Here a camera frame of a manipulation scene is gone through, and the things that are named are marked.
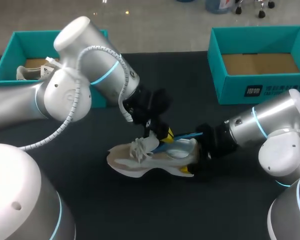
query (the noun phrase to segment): blue bottle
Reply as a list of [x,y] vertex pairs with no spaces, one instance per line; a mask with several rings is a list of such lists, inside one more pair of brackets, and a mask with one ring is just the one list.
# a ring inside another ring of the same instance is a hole
[[226,14],[234,4],[234,0],[205,0],[205,9],[213,14]]

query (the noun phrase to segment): shoelace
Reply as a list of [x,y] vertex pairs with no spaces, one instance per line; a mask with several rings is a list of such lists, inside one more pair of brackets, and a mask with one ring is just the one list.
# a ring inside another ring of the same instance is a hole
[[143,139],[143,137],[136,138],[135,141],[131,143],[130,147],[130,157],[137,158],[139,164],[144,156],[146,158],[151,158],[153,154],[152,152],[146,152]]

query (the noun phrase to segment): teal box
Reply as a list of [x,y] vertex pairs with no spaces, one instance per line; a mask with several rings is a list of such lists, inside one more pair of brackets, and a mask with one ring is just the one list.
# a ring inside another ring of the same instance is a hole
[[[101,30],[108,37],[106,30]],[[24,66],[27,59],[59,58],[54,41],[60,33],[56,31],[15,31],[0,60],[0,86],[15,86],[36,83],[38,80],[15,80],[17,68]],[[90,87],[92,108],[106,107],[106,100]]]
[[[229,75],[223,54],[291,54],[299,73]],[[300,26],[212,28],[208,62],[220,104],[258,104],[288,89],[300,91]]]

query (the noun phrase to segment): logo on box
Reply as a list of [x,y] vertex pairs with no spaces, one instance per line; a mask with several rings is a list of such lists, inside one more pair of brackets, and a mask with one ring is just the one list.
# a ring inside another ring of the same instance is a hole
[[259,97],[262,91],[262,85],[249,85],[245,89],[245,97]]

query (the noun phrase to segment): shoe tongue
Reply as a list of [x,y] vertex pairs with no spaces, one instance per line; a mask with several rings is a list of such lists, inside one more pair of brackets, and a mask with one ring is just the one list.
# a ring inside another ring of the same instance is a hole
[[142,139],[142,145],[146,153],[150,153],[155,150],[159,146],[159,144],[159,140],[154,135],[150,135]]

